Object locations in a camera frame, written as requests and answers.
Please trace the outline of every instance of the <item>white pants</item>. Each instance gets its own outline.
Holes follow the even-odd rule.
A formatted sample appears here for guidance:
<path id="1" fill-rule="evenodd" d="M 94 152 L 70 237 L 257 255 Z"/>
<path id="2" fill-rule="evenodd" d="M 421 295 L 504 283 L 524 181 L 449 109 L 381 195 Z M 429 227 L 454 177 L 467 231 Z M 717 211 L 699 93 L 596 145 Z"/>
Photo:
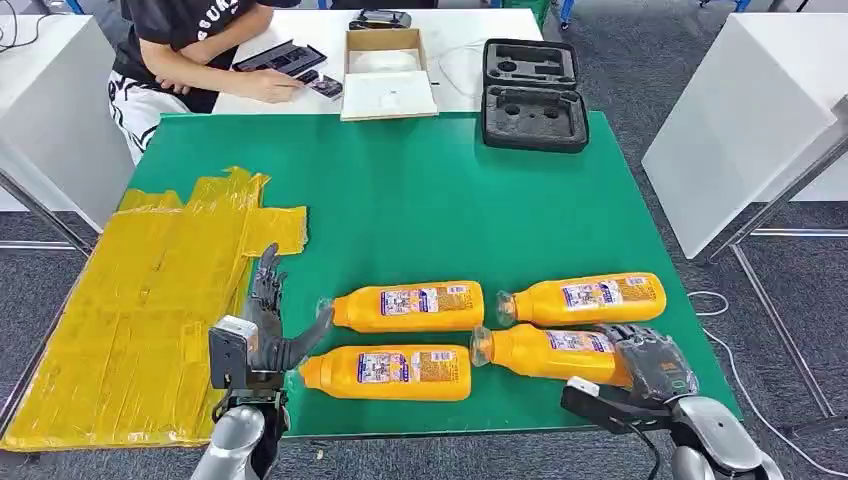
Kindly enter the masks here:
<path id="1" fill-rule="evenodd" d="M 117 72 L 109 75 L 108 88 L 112 120 L 124 134 L 136 165 L 147 150 L 163 113 L 190 113 L 174 95 L 148 88 Z"/>

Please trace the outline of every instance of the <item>black case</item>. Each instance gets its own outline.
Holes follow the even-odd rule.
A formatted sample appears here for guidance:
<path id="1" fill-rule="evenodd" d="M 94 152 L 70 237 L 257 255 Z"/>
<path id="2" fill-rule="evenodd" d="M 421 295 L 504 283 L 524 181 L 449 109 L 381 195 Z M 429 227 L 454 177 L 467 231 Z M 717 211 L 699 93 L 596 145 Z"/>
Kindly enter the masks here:
<path id="1" fill-rule="evenodd" d="M 233 70 L 252 72 L 271 68 L 290 77 L 296 77 L 326 59 L 326 55 L 311 45 L 301 47 L 295 45 L 294 40 L 289 40 L 234 64 Z"/>
<path id="2" fill-rule="evenodd" d="M 483 48 L 483 142 L 577 153 L 589 143 L 577 54 L 558 42 L 493 38 Z"/>

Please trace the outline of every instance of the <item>orange bottle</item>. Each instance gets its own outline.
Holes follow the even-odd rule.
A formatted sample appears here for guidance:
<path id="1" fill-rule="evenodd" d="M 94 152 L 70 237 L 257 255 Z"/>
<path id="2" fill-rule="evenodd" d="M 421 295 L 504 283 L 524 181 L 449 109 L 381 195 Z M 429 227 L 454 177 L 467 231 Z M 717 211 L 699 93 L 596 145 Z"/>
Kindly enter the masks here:
<path id="1" fill-rule="evenodd" d="M 498 319 L 553 327 L 650 320 L 665 310 L 665 290 L 653 273 L 617 273 L 539 282 L 498 292 Z"/>
<path id="2" fill-rule="evenodd" d="M 468 349 L 457 345 L 339 347 L 298 371 L 307 388 L 336 398 L 452 402 L 471 393 Z"/>
<path id="3" fill-rule="evenodd" d="M 509 330 L 474 329 L 471 361 L 489 362 L 520 375 L 567 380 L 573 376 L 594 383 L 628 386 L 630 373 L 615 347 L 598 332 L 540 330 L 526 323 Z"/>
<path id="4" fill-rule="evenodd" d="M 447 332 L 483 324 L 477 282 L 363 287 L 333 301 L 333 324 L 357 332 Z"/>

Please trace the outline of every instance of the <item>metal table leg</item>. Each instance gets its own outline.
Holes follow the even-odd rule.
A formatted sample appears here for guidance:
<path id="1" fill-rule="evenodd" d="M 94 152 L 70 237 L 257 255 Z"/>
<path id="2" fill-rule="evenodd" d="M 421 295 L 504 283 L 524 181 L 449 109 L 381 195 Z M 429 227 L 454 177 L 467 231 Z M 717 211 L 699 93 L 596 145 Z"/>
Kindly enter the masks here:
<path id="1" fill-rule="evenodd" d="M 742 251 L 742 247 L 733 244 L 730 246 L 730 251 L 736 255 L 736 259 L 739 260 L 739 265 L 742 266 L 742 270 L 745 271 L 745 275 L 751 282 L 751 286 L 754 287 L 757 297 L 759 297 L 760 302 L 766 308 L 766 312 L 768 313 L 769 318 L 771 318 L 771 322 L 774 324 L 774 328 L 777 330 L 780 340 L 786 347 L 786 352 L 789 353 L 789 357 L 792 358 L 792 363 L 795 364 L 795 368 L 801 372 L 804 385 L 807 387 L 807 390 L 809 390 L 810 395 L 813 396 L 813 400 L 819 407 L 819 411 L 821 411 L 824 417 L 835 416 L 836 414 L 833 412 L 833 408 L 830 406 L 830 402 L 827 401 L 827 397 L 825 397 L 824 392 L 822 392 L 819 382 L 816 380 L 816 377 L 813 376 L 813 372 L 810 371 L 807 361 L 804 359 L 804 356 L 801 355 L 801 351 L 798 349 L 798 346 L 795 344 L 795 340 L 786 328 L 786 324 L 783 323 L 783 320 L 774 308 L 774 304 L 771 303 L 771 298 L 769 298 L 768 293 L 766 293 L 763 284 L 760 283 L 760 279 L 757 277 L 757 273 L 754 272 L 754 267 L 751 266 L 751 263 L 748 261 L 748 257 L 745 256 L 745 252 Z"/>
<path id="2" fill-rule="evenodd" d="M 848 228 L 758 228 L 752 237 L 848 237 Z"/>
<path id="3" fill-rule="evenodd" d="M 787 203 L 789 203 L 792 198 L 798 194 L 801 190 L 803 190 L 807 185 L 812 183 L 813 180 L 818 178 L 822 172 L 828 169 L 831 165 L 833 165 L 837 160 L 842 158 L 843 155 L 848 153 L 848 135 L 841 138 L 835 145 L 830 147 L 824 154 L 816 159 L 809 167 L 804 170 L 801 175 L 798 176 L 795 180 L 789 183 L 777 196 L 774 200 L 770 201 L 763 207 L 759 212 L 756 213 L 750 220 L 748 220 L 745 225 L 737 230 L 730 238 L 727 239 L 720 247 L 718 247 L 708 258 L 710 263 L 715 263 L 715 259 L 718 258 L 721 253 L 730 248 L 731 245 L 737 245 L 739 242 L 745 239 L 748 235 L 753 233 L 755 230 L 760 228 L 765 222 L 768 221 L 778 210 L 783 208 Z"/>
<path id="4" fill-rule="evenodd" d="M 779 6 L 780 3 L 782 2 L 775 1 L 772 6 Z M 848 97 L 843 98 L 840 104 L 834 109 L 842 122 L 845 122 L 844 119 L 846 117 L 844 114 L 839 113 L 845 111 L 846 103 L 848 103 Z M 779 209 L 789 203 L 789 201 L 792 200 L 798 192 L 812 183 L 813 180 L 818 178 L 819 175 L 821 175 L 837 160 L 842 158 L 846 153 L 848 153 L 848 134 L 842 137 L 838 142 L 836 142 L 836 144 L 824 152 L 823 155 L 810 164 L 810 166 L 807 167 L 796 179 L 781 190 L 781 192 L 778 193 L 772 201 L 766 204 L 765 207 L 758 211 L 750 220 L 748 220 L 748 222 L 739 228 L 739 230 L 734 232 L 727 241 L 713 251 L 713 253 L 708 257 L 708 262 L 714 263 L 716 258 L 718 258 L 718 256 L 725 250 L 732 251 L 736 256 L 736 259 L 739 261 L 739 265 L 742 266 L 742 270 L 745 271 L 748 281 L 754 288 L 757 297 L 759 297 L 760 303 L 762 303 L 763 307 L 765 307 L 772 324 L 780 336 L 780 340 L 783 343 L 784 348 L 786 348 L 789 357 L 792 359 L 792 363 L 795 364 L 798 373 L 801 374 L 804 385 L 807 387 L 807 390 L 810 392 L 816 406 L 821 412 L 823 417 L 821 419 L 786 429 L 790 436 L 795 437 L 817 433 L 824 430 L 844 428 L 848 425 L 848 416 L 837 415 L 833 411 L 833 408 L 830 406 L 830 402 L 828 402 L 827 397 L 824 392 L 822 392 L 821 387 L 813 375 L 813 372 L 810 370 L 810 367 L 807 365 L 804 356 L 795 344 L 795 340 L 792 338 L 792 335 L 789 333 L 789 330 L 786 328 L 786 325 L 777 313 L 771 298 L 769 298 L 768 293 L 766 293 L 765 288 L 760 282 L 760 279 L 757 277 L 756 272 L 754 272 L 754 268 L 745 256 L 745 252 L 742 251 L 740 242 L 749 235 L 776 237 L 848 237 L 848 229 L 840 228 L 762 228 L 762 225 L 775 213 L 777 213 Z"/>
<path id="5" fill-rule="evenodd" d="M 91 255 L 91 246 L 74 233 L 67 225 L 65 225 L 55 213 L 51 212 L 43 203 L 38 201 L 32 194 L 15 181 L 5 170 L 0 168 L 0 187 L 9 192 L 15 197 L 15 200 L 21 202 L 23 206 L 29 209 L 30 212 L 44 220 L 48 225 L 53 227 L 67 242 L 0 242 L 0 248 L 25 248 L 38 250 L 70 250 L 77 249 L 86 257 Z"/>

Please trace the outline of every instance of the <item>gray carpet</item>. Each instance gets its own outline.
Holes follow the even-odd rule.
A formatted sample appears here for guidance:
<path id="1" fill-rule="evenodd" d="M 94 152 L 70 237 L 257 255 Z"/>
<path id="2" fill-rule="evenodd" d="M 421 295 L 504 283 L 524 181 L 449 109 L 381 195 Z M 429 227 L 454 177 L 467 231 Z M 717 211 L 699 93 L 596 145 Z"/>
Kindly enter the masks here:
<path id="1" fill-rule="evenodd" d="M 86 3 L 101 5 L 96 0 Z M 764 11 L 768 3 L 754 0 L 749 11 Z M 687 289 L 722 292 L 731 302 L 727 314 L 705 319 L 704 325 L 733 348 L 743 381 L 760 410 L 778 425 L 791 425 L 816 419 L 818 413 L 741 268 L 730 254 L 708 268 L 684 259 L 639 163 L 732 8 L 732 2 L 719 0 L 706 9 L 699 9 L 694 0 L 581 0 L 567 32 L 559 31 L 552 13 L 544 36 L 576 46 L 580 91 L 591 108 L 607 114 Z M 0 215 L 0 238 L 20 235 L 22 220 L 4 218 Z M 848 224 L 848 208 L 792 205 L 772 223 L 841 226 Z M 846 273 L 825 271 L 824 267 L 848 264 L 847 248 L 848 243 L 832 240 L 753 238 L 745 243 L 746 253 L 838 412 L 848 411 L 844 374 L 848 354 L 845 336 L 840 334 L 843 315 L 848 312 L 841 294 Z M 5 388 L 0 390 L 0 400 L 34 348 L 26 338 L 44 331 L 80 267 L 74 254 L 0 252 L 0 279 L 17 285 L 12 295 L 0 298 L 0 326 L 4 333 L 16 332 L 0 339 L 0 385 Z M 729 372 L 725 353 L 717 354 Z M 741 397 L 740 403 L 752 436 L 777 460 L 787 478 L 832 478 L 818 473 L 776 440 Z M 667 459 L 668 440 L 661 435 L 652 438 Z M 846 471 L 848 458 L 840 448 L 846 440 L 845 432 L 831 432 L 798 443 L 826 466 Z M 0 478 L 188 478 L 199 455 L 197 449 L 172 448 L 3 456 Z M 272 477 L 639 479 L 647 475 L 650 466 L 650 453 L 637 438 L 581 432 L 289 441 L 281 444 Z M 667 465 L 659 478 L 670 478 Z"/>

